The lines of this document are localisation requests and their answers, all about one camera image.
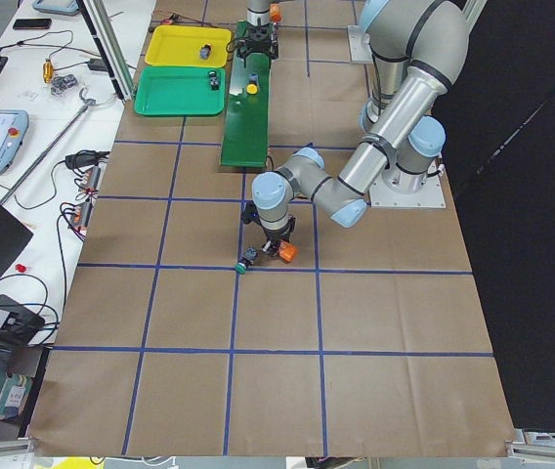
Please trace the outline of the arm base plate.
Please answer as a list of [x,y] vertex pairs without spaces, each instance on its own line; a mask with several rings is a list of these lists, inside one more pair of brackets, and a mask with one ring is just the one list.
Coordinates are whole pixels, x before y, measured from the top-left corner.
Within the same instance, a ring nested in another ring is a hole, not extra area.
[[371,64],[369,35],[364,33],[358,25],[348,25],[347,35],[351,62],[353,64]]
[[444,209],[441,170],[435,156],[425,156],[411,146],[391,158],[369,188],[373,208]]

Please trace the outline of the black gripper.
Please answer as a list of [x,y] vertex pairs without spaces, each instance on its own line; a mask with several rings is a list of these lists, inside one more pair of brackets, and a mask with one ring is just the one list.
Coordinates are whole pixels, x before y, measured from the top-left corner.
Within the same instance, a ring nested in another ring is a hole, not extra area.
[[267,238],[267,245],[263,248],[266,254],[279,254],[279,249],[290,241],[290,235],[295,229],[296,218],[291,214],[286,214],[284,222],[279,222],[277,228],[266,228],[261,223],[256,204],[247,201],[240,214],[240,221],[244,225],[254,223],[263,229]]
[[235,55],[246,64],[247,58],[253,54],[263,54],[270,61],[278,58],[278,32],[272,23],[264,26],[238,25]]

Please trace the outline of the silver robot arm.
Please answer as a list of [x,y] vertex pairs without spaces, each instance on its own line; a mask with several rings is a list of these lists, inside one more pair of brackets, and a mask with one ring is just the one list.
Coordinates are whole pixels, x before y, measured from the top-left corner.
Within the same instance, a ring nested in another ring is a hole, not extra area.
[[379,174],[399,170],[421,177],[440,152],[425,134],[442,135],[444,129],[426,114],[464,66],[469,28],[463,12],[451,1],[368,1],[358,27],[368,38],[376,83],[363,108],[364,134],[355,152],[332,177],[320,154],[303,147],[252,182],[241,220],[262,227],[262,250],[271,257],[290,241],[293,198],[309,199],[350,228],[363,216],[364,197]]
[[236,27],[235,55],[246,64],[253,55],[264,55],[270,61],[278,58],[278,20],[272,16],[272,1],[249,0],[246,19]]

